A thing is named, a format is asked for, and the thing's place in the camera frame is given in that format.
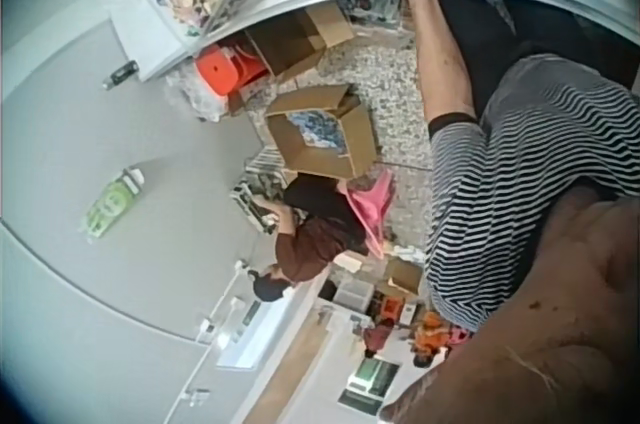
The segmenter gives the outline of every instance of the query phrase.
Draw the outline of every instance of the black sleeve cuff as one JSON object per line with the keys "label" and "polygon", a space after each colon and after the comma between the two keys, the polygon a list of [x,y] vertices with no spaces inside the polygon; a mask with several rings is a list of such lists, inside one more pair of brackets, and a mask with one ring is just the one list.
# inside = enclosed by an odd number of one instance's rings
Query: black sleeve cuff
{"label": "black sleeve cuff", "polygon": [[438,132],[440,129],[444,129],[451,124],[455,124],[456,122],[471,122],[473,124],[477,124],[478,120],[475,117],[471,117],[469,114],[465,114],[464,112],[449,112],[448,114],[443,114],[436,117],[429,123],[429,137],[433,139],[433,136],[435,136],[436,132]]}

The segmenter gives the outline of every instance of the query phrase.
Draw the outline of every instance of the speckled floor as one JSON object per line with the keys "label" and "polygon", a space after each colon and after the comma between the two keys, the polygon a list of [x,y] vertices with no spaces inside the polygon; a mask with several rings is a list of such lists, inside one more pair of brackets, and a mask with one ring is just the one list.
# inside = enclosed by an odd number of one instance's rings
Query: speckled floor
{"label": "speckled floor", "polygon": [[330,49],[316,69],[294,81],[262,89],[249,100],[247,112],[268,143],[271,137],[264,111],[277,94],[314,85],[353,84],[370,111],[379,148],[379,163],[368,177],[375,177],[384,167],[395,176],[388,230],[398,243],[424,248],[430,222],[431,152],[415,79],[412,45],[398,49],[358,38]]}

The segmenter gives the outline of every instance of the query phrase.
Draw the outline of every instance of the black and white striped shirt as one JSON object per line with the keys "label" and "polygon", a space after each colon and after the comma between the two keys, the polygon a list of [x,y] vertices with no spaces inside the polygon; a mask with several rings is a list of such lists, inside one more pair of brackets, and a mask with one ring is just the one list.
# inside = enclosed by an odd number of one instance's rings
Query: black and white striped shirt
{"label": "black and white striped shirt", "polygon": [[640,196],[640,104],[591,69],[530,57],[479,125],[446,125],[432,151],[426,285],[445,319],[475,331],[515,292],[536,226],[577,179]]}

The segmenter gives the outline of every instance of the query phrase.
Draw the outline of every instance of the black hair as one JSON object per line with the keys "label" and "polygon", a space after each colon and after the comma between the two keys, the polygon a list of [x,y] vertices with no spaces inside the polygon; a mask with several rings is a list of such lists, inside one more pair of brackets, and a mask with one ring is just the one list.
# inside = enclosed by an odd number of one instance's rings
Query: black hair
{"label": "black hair", "polygon": [[420,369],[426,369],[431,364],[433,364],[433,354],[416,354],[413,357],[413,365]]}
{"label": "black hair", "polygon": [[271,279],[271,276],[261,276],[256,271],[249,271],[253,279],[253,292],[262,302],[277,301],[284,295],[284,291],[291,286],[284,279]]}

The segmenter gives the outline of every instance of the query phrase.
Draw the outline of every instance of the skin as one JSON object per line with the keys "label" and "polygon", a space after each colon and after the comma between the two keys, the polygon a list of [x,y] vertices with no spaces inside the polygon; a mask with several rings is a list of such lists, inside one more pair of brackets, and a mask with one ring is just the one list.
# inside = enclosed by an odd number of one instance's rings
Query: skin
{"label": "skin", "polygon": [[[474,116],[438,1],[409,2],[425,119]],[[637,200],[603,203],[572,190],[552,210],[516,294],[381,416],[396,424],[613,422],[639,368],[639,248]]]}

